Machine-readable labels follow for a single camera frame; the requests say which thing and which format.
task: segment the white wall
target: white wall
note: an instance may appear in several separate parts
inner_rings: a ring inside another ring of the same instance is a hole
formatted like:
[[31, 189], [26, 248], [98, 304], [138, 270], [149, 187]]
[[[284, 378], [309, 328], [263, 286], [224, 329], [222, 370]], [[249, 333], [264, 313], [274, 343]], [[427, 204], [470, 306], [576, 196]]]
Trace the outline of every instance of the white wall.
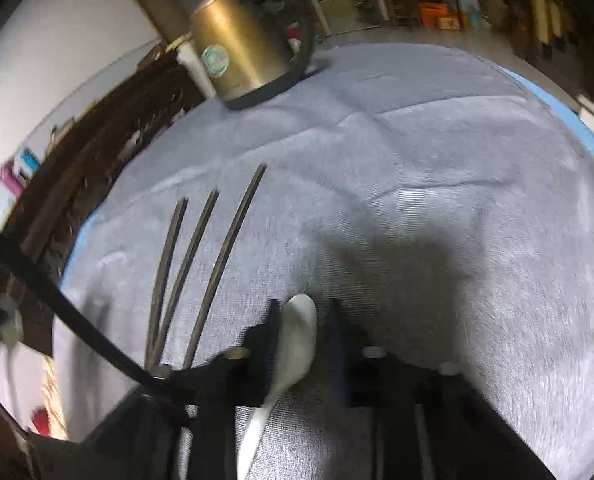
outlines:
[[0, 164], [84, 81], [155, 39], [134, 0], [23, 0], [0, 33]]
[[[157, 40], [154, 40], [133, 50], [116, 62], [103, 68], [101, 72], [95, 74], [79, 86], [79, 88], [43, 118], [33, 132], [24, 139], [24, 146], [28, 147], [39, 161], [42, 162], [44, 160], [44, 153], [50, 142], [53, 126], [64, 124], [71, 117], [79, 117], [91, 102], [100, 100], [115, 86], [135, 73], [137, 64], [156, 43]], [[16, 166], [22, 167], [26, 174], [31, 175], [30, 168], [21, 162], [20, 153], [21, 150], [18, 150], [15, 156]], [[13, 193], [0, 182], [0, 231], [8, 219], [15, 200]]]

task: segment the white handle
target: white handle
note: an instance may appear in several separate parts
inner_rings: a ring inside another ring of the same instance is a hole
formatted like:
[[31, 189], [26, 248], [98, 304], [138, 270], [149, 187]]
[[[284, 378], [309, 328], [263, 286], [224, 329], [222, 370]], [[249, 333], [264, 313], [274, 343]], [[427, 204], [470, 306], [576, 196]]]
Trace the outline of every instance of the white handle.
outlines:
[[268, 399], [260, 408], [257, 408], [253, 418], [250, 419], [250, 424], [246, 433], [244, 433], [244, 438], [241, 440], [239, 452], [237, 453], [237, 480], [246, 480], [246, 475], [259, 447], [259, 441], [264, 433], [266, 421], [276, 403], [277, 397], [273, 396], [272, 399]]

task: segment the orange basket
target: orange basket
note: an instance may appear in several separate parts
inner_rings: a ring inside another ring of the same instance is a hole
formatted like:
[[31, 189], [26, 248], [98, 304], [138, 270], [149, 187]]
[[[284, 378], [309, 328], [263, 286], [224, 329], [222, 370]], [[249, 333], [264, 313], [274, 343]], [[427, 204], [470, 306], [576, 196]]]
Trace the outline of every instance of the orange basket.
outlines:
[[419, 14], [426, 28], [437, 28], [437, 18], [450, 17], [446, 4], [419, 4]]

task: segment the electric kettle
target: electric kettle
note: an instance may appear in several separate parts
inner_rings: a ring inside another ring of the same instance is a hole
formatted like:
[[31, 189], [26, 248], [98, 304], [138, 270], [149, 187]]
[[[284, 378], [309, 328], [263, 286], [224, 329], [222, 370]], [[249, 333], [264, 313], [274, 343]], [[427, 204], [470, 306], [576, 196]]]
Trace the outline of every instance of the electric kettle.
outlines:
[[[227, 108], [258, 104], [299, 82], [314, 48], [309, 10], [302, 0], [200, 2], [190, 23], [195, 47]], [[297, 51], [282, 23], [298, 26]]]

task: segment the gray towel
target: gray towel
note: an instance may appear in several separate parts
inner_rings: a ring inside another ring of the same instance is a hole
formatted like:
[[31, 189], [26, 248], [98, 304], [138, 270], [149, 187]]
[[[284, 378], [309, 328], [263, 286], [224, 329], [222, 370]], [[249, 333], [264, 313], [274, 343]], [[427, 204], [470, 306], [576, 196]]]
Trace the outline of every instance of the gray towel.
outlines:
[[[210, 100], [122, 173], [87, 226], [64, 292], [142, 362], [159, 255], [189, 197], [168, 294], [208, 193], [221, 195], [173, 321], [179, 367], [248, 181], [268, 169], [208, 316], [196, 364], [260, 322], [268, 298], [330, 298], [408, 362], [457, 362], [560, 480], [594, 472], [594, 159], [525, 89], [459, 50], [366, 44], [265, 104]], [[60, 323], [71, 438], [131, 382]], [[344, 408], [319, 354], [277, 405], [250, 479], [369, 478], [367, 414]], [[242, 432], [250, 410], [238, 413]]]

